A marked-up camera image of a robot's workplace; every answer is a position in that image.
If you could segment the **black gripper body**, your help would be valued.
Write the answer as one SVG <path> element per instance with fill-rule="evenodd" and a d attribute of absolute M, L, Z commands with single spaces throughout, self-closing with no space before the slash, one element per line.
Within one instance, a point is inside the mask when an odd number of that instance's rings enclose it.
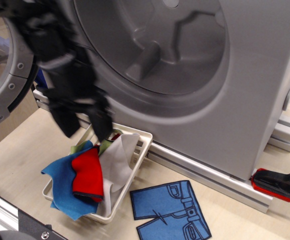
<path fill-rule="evenodd" d="M 85 48 L 41 56 L 39 66 L 52 84 L 43 94 L 54 118 L 75 118 L 77 113 L 91 118 L 110 117 L 106 93 L 96 86 L 97 75 Z"/>

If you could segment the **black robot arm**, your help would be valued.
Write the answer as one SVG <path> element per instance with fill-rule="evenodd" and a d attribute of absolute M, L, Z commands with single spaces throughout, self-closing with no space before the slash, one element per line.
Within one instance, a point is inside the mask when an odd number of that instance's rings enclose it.
<path fill-rule="evenodd" d="M 76 41 L 61 0 L 0 0 L 0 17 L 22 36 L 48 73 L 52 88 L 42 93 L 55 122 L 67 137 L 80 127 L 77 114 L 89 117 L 101 142 L 113 131 L 106 93 L 95 86 L 97 75 L 85 47 Z"/>

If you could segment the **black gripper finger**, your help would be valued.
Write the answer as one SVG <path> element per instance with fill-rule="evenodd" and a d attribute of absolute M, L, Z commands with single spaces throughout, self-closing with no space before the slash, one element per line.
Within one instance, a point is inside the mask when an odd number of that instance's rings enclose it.
<path fill-rule="evenodd" d="M 50 112 L 59 128 L 68 138 L 72 137 L 81 127 L 76 114 L 64 107 L 51 108 Z"/>
<path fill-rule="evenodd" d="M 93 105 L 88 111 L 88 117 L 94 133 L 100 142 L 108 138 L 113 132 L 112 117 L 106 107 Z"/>

